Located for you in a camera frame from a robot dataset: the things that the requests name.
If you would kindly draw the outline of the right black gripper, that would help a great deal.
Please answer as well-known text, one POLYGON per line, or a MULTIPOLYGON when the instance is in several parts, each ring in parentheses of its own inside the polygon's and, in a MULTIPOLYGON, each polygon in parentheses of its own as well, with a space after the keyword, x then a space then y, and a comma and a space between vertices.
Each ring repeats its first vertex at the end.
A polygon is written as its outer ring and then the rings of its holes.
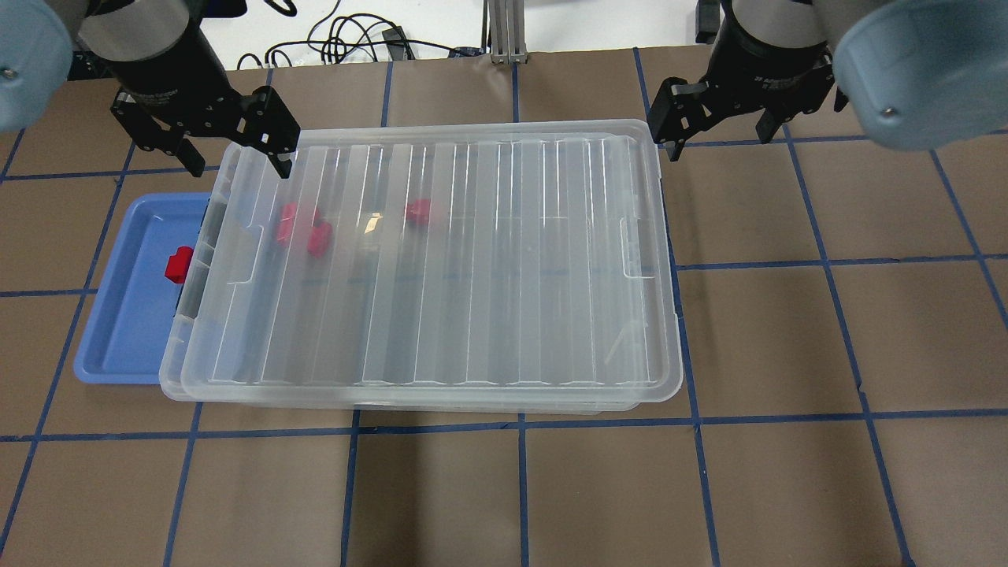
POLYGON ((775 46, 752 35, 735 16, 721 22, 701 81, 670 76, 650 104, 651 137, 672 162, 713 123, 762 109, 755 133, 760 144, 768 144, 796 114, 817 112, 835 86, 825 42, 775 46))

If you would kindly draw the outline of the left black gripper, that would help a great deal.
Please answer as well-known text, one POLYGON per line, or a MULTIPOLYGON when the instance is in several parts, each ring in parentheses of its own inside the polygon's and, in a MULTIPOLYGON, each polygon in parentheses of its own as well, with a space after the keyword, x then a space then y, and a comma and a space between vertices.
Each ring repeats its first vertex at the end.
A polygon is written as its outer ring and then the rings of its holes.
POLYGON ((291 177, 302 132, 295 116, 274 87, 238 93, 204 33, 183 31, 157 54, 112 56, 109 69, 121 85, 110 111, 138 150, 169 154, 202 177, 206 161, 192 137, 227 139, 291 177))

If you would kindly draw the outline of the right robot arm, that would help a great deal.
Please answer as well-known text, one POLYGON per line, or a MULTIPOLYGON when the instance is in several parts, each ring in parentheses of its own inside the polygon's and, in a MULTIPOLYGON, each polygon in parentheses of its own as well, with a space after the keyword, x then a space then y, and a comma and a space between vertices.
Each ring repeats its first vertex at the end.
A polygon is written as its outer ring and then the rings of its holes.
POLYGON ((646 122, 677 161, 728 118, 769 143, 796 116, 853 108, 889 150, 935 150, 1005 127, 1004 1, 715 1, 706 74, 663 80, 646 122))

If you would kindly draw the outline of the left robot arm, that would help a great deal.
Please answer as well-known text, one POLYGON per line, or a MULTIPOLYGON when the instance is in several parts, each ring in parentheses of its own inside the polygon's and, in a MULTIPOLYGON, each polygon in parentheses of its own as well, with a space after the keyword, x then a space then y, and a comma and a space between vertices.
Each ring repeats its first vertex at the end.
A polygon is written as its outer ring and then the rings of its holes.
POLYGON ((187 1, 4 1, 1 124, 35 123, 68 79, 77 46, 97 58, 119 90, 110 112, 133 143, 205 171, 194 139, 226 139, 264 154, 287 179, 300 126, 270 86, 241 94, 187 1))

